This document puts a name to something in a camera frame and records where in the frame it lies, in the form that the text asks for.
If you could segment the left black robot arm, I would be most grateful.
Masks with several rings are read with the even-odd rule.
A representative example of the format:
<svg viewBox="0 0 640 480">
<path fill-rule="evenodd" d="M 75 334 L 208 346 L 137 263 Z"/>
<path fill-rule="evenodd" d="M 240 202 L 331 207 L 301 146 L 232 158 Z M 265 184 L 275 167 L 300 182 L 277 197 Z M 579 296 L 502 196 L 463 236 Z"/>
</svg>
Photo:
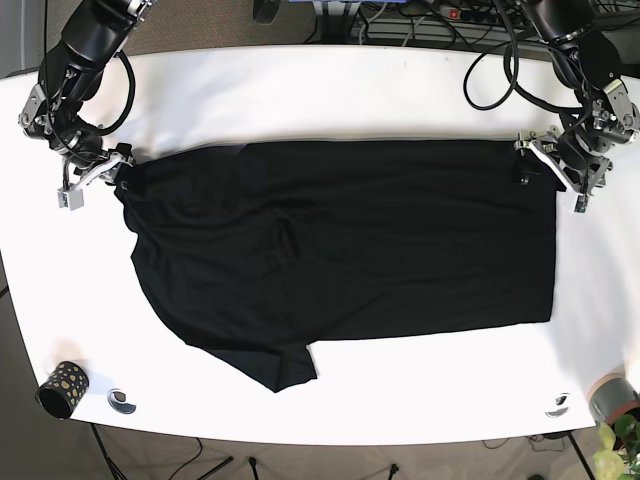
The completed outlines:
<svg viewBox="0 0 640 480">
<path fill-rule="evenodd" d="M 613 168 L 607 152 L 633 142 L 639 134 L 639 109 L 622 80 L 615 45 L 596 24 L 588 1 L 523 1 L 521 11 L 537 34 L 537 45 L 549 53 L 555 75 L 573 90 L 576 107 L 546 102 L 519 85 L 520 45 L 526 32 L 516 33 L 503 2 L 494 4 L 508 40 L 500 44 L 507 96 L 518 94 L 534 106 L 559 116 L 562 126 L 543 132 L 524 131 L 514 148 L 532 153 L 575 198 L 574 210 L 585 212 L 594 189 L 606 184 Z"/>
</svg>

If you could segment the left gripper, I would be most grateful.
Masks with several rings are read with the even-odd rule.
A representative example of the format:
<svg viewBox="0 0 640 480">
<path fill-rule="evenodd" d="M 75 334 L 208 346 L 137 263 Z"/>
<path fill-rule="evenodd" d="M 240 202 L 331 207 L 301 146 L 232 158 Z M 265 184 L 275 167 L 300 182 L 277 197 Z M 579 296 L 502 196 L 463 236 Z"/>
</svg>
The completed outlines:
<svg viewBox="0 0 640 480">
<path fill-rule="evenodd" d="M 617 127 L 611 120 L 580 123 L 563 118 L 561 127 L 543 131 L 522 130 L 514 142 L 514 183 L 527 185 L 546 166 L 561 190 L 574 200 L 574 211 L 587 210 L 593 190 L 606 185 L 606 173 L 613 169 L 607 157 L 617 144 Z"/>
</svg>

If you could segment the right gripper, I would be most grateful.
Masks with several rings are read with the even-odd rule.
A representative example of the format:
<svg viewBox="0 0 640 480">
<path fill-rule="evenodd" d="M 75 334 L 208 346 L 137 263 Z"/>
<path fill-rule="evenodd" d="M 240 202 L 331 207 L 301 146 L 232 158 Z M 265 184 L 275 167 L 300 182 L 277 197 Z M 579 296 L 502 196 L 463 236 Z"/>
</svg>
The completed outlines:
<svg viewBox="0 0 640 480">
<path fill-rule="evenodd" d="M 105 149 L 100 136 L 73 136 L 66 145 L 56 141 L 54 151 L 62 157 L 62 186 L 57 191 L 61 209 L 83 207 L 84 190 L 96 180 L 114 185 L 116 197 L 143 193 L 143 166 L 135 163 L 128 143 Z"/>
</svg>

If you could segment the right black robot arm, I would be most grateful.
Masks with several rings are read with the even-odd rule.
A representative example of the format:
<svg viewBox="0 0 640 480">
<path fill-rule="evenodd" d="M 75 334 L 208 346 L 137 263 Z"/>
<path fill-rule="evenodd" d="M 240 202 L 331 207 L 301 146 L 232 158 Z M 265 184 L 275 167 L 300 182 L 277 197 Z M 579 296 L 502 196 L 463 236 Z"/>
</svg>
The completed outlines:
<svg viewBox="0 0 640 480">
<path fill-rule="evenodd" d="M 116 183 L 123 165 L 133 166 L 132 146 L 103 148 L 103 138 L 118 130 L 129 116 L 136 79 L 123 46 L 143 21 L 152 1 L 83 1 L 64 26 L 59 42 L 45 51 L 38 78 L 18 117 L 24 134 L 45 140 L 62 157 L 59 206 L 75 210 L 84 205 L 83 190 L 94 180 Z M 109 126 L 94 126 L 79 112 L 101 85 L 112 59 L 122 63 L 128 91 L 125 106 Z"/>
</svg>

